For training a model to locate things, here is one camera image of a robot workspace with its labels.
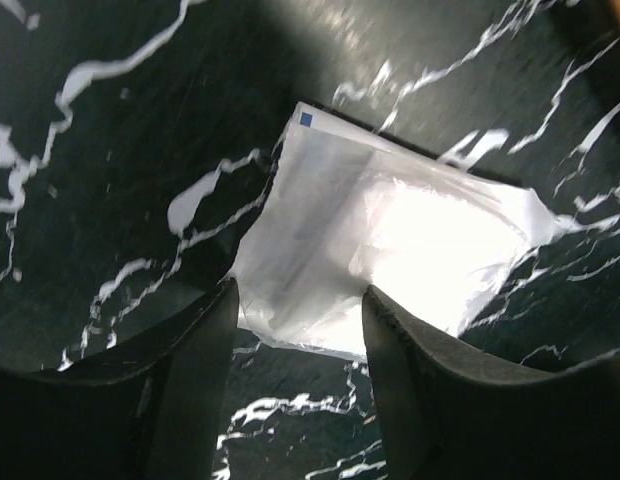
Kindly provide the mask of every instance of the black marble surface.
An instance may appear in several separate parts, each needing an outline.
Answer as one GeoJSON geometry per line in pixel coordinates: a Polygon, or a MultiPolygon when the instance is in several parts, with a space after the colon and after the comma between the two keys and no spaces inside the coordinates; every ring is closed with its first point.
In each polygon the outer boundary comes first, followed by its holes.
{"type": "MultiPolygon", "coordinates": [[[[67,367],[216,283],[301,99],[570,219],[464,340],[550,371],[620,354],[620,36],[598,0],[0,0],[0,365],[67,367]]],[[[384,478],[361,365],[237,352],[226,403],[215,478],[384,478]]]]}

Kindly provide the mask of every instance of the blue square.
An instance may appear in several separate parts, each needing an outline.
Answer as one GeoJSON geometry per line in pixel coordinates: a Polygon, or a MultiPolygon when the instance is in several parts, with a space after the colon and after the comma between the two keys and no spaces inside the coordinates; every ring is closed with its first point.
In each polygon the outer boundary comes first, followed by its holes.
{"type": "Polygon", "coordinates": [[[303,112],[301,114],[301,125],[303,125],[304,127],[309,127],[312,125],[312,115],[310,115],[309,113],[303,112]]]}

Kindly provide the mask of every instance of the white plastic packet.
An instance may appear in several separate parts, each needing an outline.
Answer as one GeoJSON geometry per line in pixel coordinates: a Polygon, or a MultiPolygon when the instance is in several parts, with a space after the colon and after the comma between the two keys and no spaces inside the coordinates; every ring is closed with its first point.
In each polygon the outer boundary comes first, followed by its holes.
{"type": "Polygon", "coordinates": [[[239,325],[271,346],[365,361],[370,283],[458,336],[517,262],[560,233],[534,191],[438,164],[304,104],[283,142],[270,197],[230,272],[239,325]]]}

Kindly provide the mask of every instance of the marble countertop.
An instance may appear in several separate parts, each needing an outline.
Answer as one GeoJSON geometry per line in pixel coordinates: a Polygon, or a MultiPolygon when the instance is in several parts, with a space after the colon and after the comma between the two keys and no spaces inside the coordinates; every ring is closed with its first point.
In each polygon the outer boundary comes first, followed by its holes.
{"type": "MultiPolygon", "coordinates": [[[[68,367],[215,284],[299,100],[573,219],[465,341],[550,371],[620,353],[620,34],[605,13],[592,0],[0,0],[0,365],[68,367]],[[176,235],[168,206],[198,181],[176,235]]],[[[239,333],[215,478],[385,478],[365,366],[257,345],[239,333]]]]}

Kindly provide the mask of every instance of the plastic bag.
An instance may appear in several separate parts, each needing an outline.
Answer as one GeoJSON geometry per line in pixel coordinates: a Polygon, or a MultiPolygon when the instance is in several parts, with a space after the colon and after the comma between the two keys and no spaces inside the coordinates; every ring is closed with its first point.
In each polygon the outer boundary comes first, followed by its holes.
{"type": "Polygon", "coordinates": [[[361,298],[371,283],[458,336],[517,262],[559,233],[534,191],[459,172],[306,105],[283,142],[270,197],[231,269],[240,326],[271,346],[365,361],[361,298]]]}

